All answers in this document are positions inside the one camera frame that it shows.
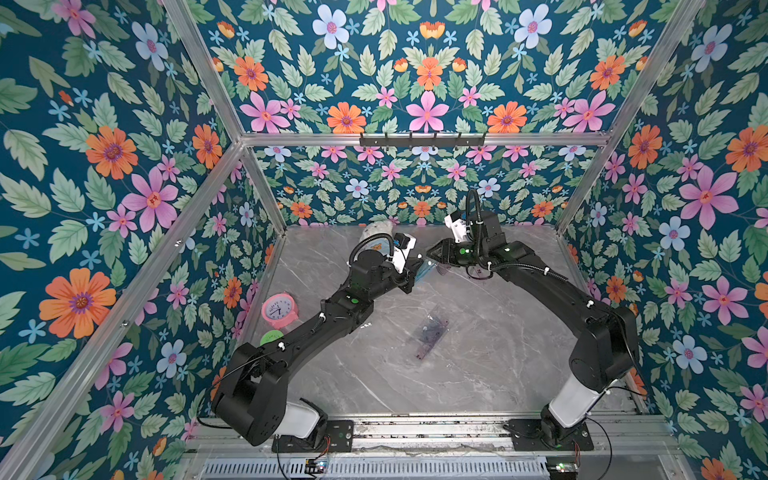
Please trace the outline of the teal ruler set bag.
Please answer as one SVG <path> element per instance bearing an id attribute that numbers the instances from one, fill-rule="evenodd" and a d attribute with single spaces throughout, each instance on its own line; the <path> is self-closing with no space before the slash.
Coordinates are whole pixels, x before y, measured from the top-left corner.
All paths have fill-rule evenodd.
<path id="1" fill-rule="evenodd" d="M 440 264 L 431 258 L 424 257 L 423 260 L 424 262 L 416 273 L 414 281 L 415 284 L 428 279 L 431 275 L 437 274 L 440 276 L 445 276 L 449 272 L 449 267 L 446 267 L 445 265 Z"/>

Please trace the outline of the clear ruler set bag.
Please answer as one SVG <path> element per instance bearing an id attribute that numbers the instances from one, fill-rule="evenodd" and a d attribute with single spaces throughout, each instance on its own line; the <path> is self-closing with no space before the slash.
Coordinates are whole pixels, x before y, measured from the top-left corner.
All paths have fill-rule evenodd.
<path id="1" fill-rule="evenodd" d="M 415 333 L 417 343 L 415 358 L 425 359 L 449 330 L 450 321 L 447 314 L 440 309 L 434 309 Z"/>

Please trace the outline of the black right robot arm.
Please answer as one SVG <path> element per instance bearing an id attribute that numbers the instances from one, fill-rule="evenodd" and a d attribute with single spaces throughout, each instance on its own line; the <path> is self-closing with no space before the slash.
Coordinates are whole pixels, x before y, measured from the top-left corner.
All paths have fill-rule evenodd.
<path id="1" fill-rule="evenodd" d="M 569 356 L 570 376 L 541 411 L 532 438 L 557 446 L 577 435 L 586 417 L 615 382 L 636 363 L 636 315 L 612 307 L 579 289 L 520 241 L 509 242 L 497 214 L 482 208 L 479 193 L 466 196 L 465 208 L 445 218 L 453 237 L 428 250 L 444 265 L 499 277 L 543 304 L 576 338 Z"/>

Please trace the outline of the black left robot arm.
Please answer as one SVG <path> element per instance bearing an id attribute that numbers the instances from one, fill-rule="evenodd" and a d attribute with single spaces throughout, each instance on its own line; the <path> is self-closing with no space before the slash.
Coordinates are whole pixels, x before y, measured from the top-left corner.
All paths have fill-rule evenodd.
<path id="1" fill-rule="evenodd" d="M 288 400 L 292 377 L 334 342 L 363 325 L 374 301 L 399 289 L 409 294 L 424 259 L 410 256 L 416 238 L 376 233 L 358 243 L 348 258 L 348 275 L 321 301 L 319 312 L 293 331 L 262 346 L 239 346 L 216 384 L 215 416 L 252 446 L 275 436 L 308 449 L 326 446 L 328 415 L 316 404 Z"/>

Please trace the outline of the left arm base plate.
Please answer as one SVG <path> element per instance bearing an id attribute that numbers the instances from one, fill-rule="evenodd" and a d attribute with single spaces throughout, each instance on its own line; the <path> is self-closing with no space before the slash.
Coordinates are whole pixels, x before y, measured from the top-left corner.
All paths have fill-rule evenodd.
<path id="1" fill-rule="evenodd" d="M 353 420 L 321 420 L 307 438 L 283 435 L 272 442 L 273 453 L 349 453 L 352 451 Z"/>

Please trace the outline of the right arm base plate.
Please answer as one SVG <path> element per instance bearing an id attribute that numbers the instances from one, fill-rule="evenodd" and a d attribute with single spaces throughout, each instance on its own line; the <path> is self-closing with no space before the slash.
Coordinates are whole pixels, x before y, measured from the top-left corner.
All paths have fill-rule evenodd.
<path id="1" fill-rule="evenodd" d="M 510 419 L 502 425 L 516 451 L 593 451 L 584 422 L 563 428 L 550 419 Z"/>

